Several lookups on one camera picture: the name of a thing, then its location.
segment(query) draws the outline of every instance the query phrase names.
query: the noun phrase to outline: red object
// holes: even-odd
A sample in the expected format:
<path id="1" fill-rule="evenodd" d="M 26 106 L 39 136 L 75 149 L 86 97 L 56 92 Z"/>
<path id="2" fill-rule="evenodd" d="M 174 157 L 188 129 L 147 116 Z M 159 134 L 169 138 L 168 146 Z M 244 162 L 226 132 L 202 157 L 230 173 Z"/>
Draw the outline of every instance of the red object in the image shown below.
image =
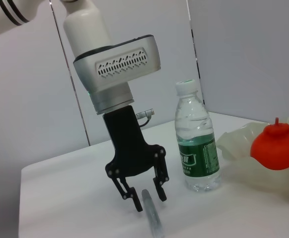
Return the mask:
<path id="1" fill-rule="evenodd" d="M 268 125 L 254 140 L 250 156 L 271 170 L 289 168 L 289 125 L 279 123 Z"/>

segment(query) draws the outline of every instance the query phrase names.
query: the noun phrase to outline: white wall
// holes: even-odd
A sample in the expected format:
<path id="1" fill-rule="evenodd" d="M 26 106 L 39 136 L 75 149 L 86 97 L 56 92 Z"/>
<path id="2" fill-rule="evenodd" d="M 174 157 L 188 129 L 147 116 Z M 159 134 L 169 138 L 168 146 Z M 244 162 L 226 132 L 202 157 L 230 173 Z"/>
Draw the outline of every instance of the white wall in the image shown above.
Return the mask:
<path id="1" fill-rule="evenodd" d="M 175 83 L 199 77 L 186 0 L 94 0 L 94 2 L 103 12 L 114 44 L 146 34 L 155 36 L 162 69 L 129 83 L 135 100 L 132 106 L 136 113 L 154 108 L 155 115 L 147 127 L 174 120 L 178 101 Z M 52 0 L 52 3 L 69 62 L 73 62 L 73 54 L 61 27 L 66 11 L 58 0 Z M 70 66 L 91 144 L 108 140 L 102 116 L 96 115 L 72 63 Z"/>
<path id="2" fill-rule="evenodd" d="M 289 0 L 189 0 L 189 8 L 206 107 L 289 117 Z"/>
<path id="3" fill-rule="evenodd" d="M 23 167 L 88 146 L 48 1 L 0 36 L 0 238 L 18 233 Z"/>

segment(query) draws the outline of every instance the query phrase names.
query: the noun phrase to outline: water bottle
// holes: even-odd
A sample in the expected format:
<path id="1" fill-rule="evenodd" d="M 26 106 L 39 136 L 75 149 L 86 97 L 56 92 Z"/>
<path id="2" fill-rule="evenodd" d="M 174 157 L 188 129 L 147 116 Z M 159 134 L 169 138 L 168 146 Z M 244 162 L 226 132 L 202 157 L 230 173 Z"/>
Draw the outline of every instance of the water bottle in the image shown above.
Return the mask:
<path id="1" fill-rule="evenodd" d="M 180 98 L 175 131 L 186 186 L 193 191 L 219 187 L 220 173 L 212 120 L 197 96 L 197 82 L 176 84 Z"/>

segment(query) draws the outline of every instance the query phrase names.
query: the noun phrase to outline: bottle cap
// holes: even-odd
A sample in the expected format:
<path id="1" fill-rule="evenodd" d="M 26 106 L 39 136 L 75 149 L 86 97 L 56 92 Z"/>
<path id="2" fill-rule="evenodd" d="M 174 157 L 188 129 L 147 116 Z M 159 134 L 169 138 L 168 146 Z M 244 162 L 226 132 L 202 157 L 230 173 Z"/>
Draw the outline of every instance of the bottle cap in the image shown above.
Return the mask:
<path id="1" fill-rule="evenodd" d="M 176 87 L 178 96 L 186 96 L 190 94 L 195 94 L 198 91 L 198 84 L 196 80 L 194 79 L 176 83 L 175 87 Z"/>

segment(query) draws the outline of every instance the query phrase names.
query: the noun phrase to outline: table surface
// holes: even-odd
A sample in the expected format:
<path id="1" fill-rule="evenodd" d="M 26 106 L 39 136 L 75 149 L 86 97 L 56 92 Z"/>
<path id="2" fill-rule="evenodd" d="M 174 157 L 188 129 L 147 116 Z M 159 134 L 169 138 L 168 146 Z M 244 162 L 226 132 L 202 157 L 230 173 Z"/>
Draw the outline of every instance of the table surface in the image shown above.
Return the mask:
<path id="1" fill-rule="evenodd" d="M 210 113 L 218 139 L 251 122 Z M 222 186 L 195 193 L 184 185 L 174 122 L 143 131 L 149 144 L 167 152 L 170 181 L 163 185 L 167 200 L 157 196 L 150 169 L 127 178 L 139 197 L 148 189 L 159 212 L 166 238 L 287 238 L 289 189 L 258 191 L 238 182 L 233 166 L 221 151 Z M 20 238 L 150 238 L 144 212 L 131 199 L 123 200 L 105 173 L 114 157 L 111 141 L 58 156 L 22 170 L 19 214 Z"/>

